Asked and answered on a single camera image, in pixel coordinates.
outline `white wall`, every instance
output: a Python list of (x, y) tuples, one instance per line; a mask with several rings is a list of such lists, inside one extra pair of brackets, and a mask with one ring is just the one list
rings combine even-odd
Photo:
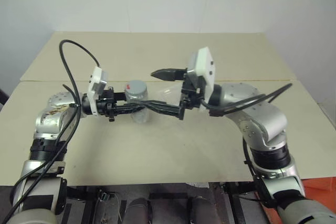
[(0, 87), (11, 93), (54, 30), (264, 31), (336, 118), (336, 0), (0, 0)]

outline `orange object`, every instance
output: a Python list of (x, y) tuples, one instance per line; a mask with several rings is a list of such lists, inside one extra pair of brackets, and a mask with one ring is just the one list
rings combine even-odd
[[(314, 199), (331, 211), (336, 212), (336, 177), (312, 178), (303, 180), (306, 198)], [(272, 224), (282, 224), (278, 213), (274, 209), (263, 207), (266, 216)]]

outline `silver cylinder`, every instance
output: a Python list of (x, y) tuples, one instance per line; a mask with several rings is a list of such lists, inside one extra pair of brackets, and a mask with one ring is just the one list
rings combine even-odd
[[(148, 100), (147, 85), (143, 81), (133, 80), (125, 85), (125, 95), (127, 103), (132, 101), (145, 101)], [(133, 121), (137, 123), (145, 123), (149, 118), (148, 109), (145, 108), (141, 111), (131, 114)]]

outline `tabletop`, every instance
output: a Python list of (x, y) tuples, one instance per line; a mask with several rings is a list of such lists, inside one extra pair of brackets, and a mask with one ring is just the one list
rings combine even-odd
[[(301, 178), (336, 176), (336, 132), (297, 80), (274, 104), (287, 116), (288, 145)], [(21, 173), (33, 141), (37, 114), (67, 81), (24, 81), (0, 113), (2, 151), (0, 185), (12, 185)], [(247, 81), (268, 93), (288, 81)], [(85, 92), (87, 81), (77, 81)], [(124, 82), (109, 82), (122, 91)], [(162, 90), (175, 82), (147, 82), (149, 98), (162, 100)], [(136, 124), (130, 115), (115, 122), (88, 116), (68, 146), (64, 178), (69, 185), (228, 182), (251, 180), (244, 165), (242, 135), (227, 118), (186, 110), (185, 119), (150, 114)]]
[[(292, 80), (296, 76), (264, 34), (167, 34), (55, 32), (21, 81), (67, 81), (58, 45), (62, 39), (86, 47), (108, 72), (109, 81), (158, 81), (150, 73), (186, 68), (191, 55), (208, 46), (216, 63), (217, 81)], [(94, 62), (84, 51), (64, 44), (74, 78), (89, 79)]]

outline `beige table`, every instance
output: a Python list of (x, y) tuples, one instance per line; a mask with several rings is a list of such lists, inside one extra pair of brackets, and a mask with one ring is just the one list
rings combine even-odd
[[(56, 32), (21, 81), (68, 80), (58, 51), (62, 39), (72, 39), (89, 49), (109, 73), (110, 81), (158, 81), (151, 72), (185, 68), (192, 53), (205, 46), (215, 60), (217, 81), (296, 79), (263, 34)], [(94, 62), (74, 45), (67, 44), (64, 50), (75, 79), (88, 80)]]
[[(274, 101), (286, 114), (288, 145), (302, 178), (336, 176), (336, 132), (299, 81)], [(1, 185), (19, 177), (32, 143), (36, 115), (48, 98), (63, 91), (61, 81), (25, 81), (0, 113)], [(270, 92), (288, 81), (248, 81)], [(86, 81), (78, 88), (86, 90)], [(116, 91), (123, 82), (112, 82)], [(148, 82), (150, 98), (171, 82)], [(146, 124), (129, 115), (116, 121), (88, 116), (68, 146), (64, 177), (70, 185), (214, 182), (251, 180), (241, 146), (242, 136), (226, 118), (210, 118), (197, 110), (185, 120), (151, 114)]]

